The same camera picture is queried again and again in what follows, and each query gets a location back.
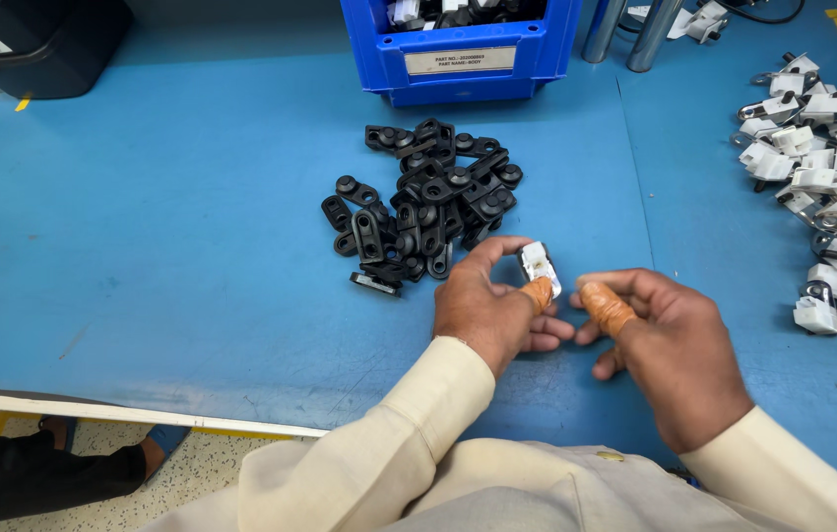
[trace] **blue plastic bin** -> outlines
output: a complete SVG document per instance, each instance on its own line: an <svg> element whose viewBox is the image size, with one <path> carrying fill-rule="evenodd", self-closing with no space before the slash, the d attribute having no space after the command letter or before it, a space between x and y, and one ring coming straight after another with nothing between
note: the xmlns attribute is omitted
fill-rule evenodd
<svg viewBox="0 0 837 532"><path fill-rule="evenodd" d="M548 0L538 21L402 33L387 33L386 0L340 4L363 90L400 107L532 97L538 84L566 76L581 0ZM435 71L449 68L464 70Z"/></svg>

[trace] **black cable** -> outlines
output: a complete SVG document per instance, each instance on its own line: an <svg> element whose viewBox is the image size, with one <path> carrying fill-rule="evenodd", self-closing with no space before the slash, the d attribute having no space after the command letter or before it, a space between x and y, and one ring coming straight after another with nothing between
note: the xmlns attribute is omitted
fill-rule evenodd
<svg viewBox="0 0 837 532"><path fill-rule="evenodd" d="M795 19L796 16L800 14L800 11L803 10L803 6L806 5L806 0L800 0L800 6L798 6L796 10L793 11L793 13L789 16L783 17L781 19L765 19L755 15L751 15L750 13L747 13L746 11L741 9L740 7L730 6L725 2L721 2L721 0L714 0L714 2L716 2L720 5L720 7L723 7L724 9L730 11L733 14L740 15L744 19L753 20L754 22L759 22L761 24L786 24L790 20Z"/></svg>
<svg viewBox="0 0 837 532"><path fill-rule="evenodd" d="M628 26L622 24L621 22L619 23L619 30L625 30L629 33L641 33L642 32L641 28L629 28Z"/></svg>

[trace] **shirt button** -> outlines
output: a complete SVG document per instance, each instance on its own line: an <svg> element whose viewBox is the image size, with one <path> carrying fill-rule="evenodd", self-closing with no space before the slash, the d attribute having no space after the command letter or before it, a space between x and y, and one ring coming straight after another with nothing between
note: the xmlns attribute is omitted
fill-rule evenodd
<svg viewBox="0 0 837 532"><path fill-rule="evenodd" d="M607 460L615 460L617 462L625 462L625 456L623 456L622 454L619 454L619 453L609 453L609 452L606 452L606 451L600 451L599 453L596 453L596 456L600 456L600 457L605 458Z"/></svg>

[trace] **speckled floor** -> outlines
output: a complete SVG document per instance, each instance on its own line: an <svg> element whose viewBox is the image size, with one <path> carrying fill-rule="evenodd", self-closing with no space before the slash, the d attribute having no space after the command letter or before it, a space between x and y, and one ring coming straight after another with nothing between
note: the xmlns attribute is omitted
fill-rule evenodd
<svg viewBox="0 0 837 532"><path fill-rule="evenodd" d="M37 415L0 413L1 435L28 435ZM107 454L139 442L151 425L81 421L73 452ZM237 482L241 458L275 440L193 431L148 486L127 497L110 499L11 521L0 532L119 532L136 530L165 511Z"/></svg>

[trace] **beige shirt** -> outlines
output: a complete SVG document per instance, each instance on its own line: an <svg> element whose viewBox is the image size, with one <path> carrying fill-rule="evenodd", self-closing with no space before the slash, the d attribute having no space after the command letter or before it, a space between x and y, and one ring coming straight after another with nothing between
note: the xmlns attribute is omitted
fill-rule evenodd
<svg viewBox="0 0 837 532"><path fill-rule="evenodd" d="M143 530L837 531L837 471L759 407L680 457L708 493L603 447L456 444L494 383L470 347L436 338L362 419L249 453L237 487Z"/></svg>

